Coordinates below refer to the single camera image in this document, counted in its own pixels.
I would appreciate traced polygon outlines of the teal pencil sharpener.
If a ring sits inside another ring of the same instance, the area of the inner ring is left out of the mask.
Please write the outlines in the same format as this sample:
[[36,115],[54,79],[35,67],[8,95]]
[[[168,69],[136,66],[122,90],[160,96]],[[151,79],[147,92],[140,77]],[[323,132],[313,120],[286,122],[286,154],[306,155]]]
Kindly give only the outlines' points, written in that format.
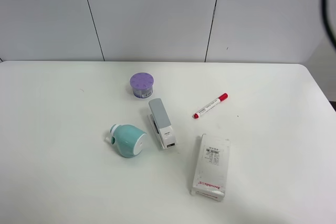
[[126,158],[139,155],[145,145],[147,134],[129,124],[114,124],[104,141],[114,146],[119,154]]

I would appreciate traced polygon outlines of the white cardboard box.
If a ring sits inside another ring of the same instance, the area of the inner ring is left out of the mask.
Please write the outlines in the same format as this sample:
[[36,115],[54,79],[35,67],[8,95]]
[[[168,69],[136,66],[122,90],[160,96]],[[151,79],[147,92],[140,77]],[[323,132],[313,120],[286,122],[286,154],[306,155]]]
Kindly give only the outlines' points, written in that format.
[[230,141],[203,134],[191,194],[222,201],[226,193]]

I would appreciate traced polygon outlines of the purple round container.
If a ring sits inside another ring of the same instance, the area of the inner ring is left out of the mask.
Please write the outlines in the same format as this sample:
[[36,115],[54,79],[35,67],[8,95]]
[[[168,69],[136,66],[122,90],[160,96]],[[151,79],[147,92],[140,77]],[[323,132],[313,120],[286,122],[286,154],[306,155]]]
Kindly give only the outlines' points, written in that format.
[[153,93],[154,78],[146,72],[139,72],[130,78],[130,86],[135,97],[148,98]]

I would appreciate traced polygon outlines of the red white marker pen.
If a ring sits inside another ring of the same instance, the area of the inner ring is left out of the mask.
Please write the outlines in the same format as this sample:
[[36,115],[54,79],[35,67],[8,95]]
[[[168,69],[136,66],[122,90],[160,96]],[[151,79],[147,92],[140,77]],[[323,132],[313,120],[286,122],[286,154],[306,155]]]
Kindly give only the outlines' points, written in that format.
[[209,110],[211,110],[212,108],[214,108],[215,106],[217,106],[218,104],[226,100],[227,98],[228,98],[227,93],[222,94],[220,97],[218,97],[217,99],[213,100],[212,102],[210,102],[209,104],[205,105],[203,108],[195,112],[193,114],[193,118],[198,119],[199,117],[203,116],[205,113],[207,113]]

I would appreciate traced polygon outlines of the white grey stapler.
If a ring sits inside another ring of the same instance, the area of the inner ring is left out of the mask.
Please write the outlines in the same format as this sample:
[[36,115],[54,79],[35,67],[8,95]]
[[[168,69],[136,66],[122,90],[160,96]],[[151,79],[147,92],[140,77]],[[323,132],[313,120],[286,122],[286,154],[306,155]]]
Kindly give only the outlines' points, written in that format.
[[161,148],[166,150],[175,146],[175,133],[162,100],[160,98],[150,100],[149,108],[150,114],[148,115],[148,118],[153,131],[161,144]]

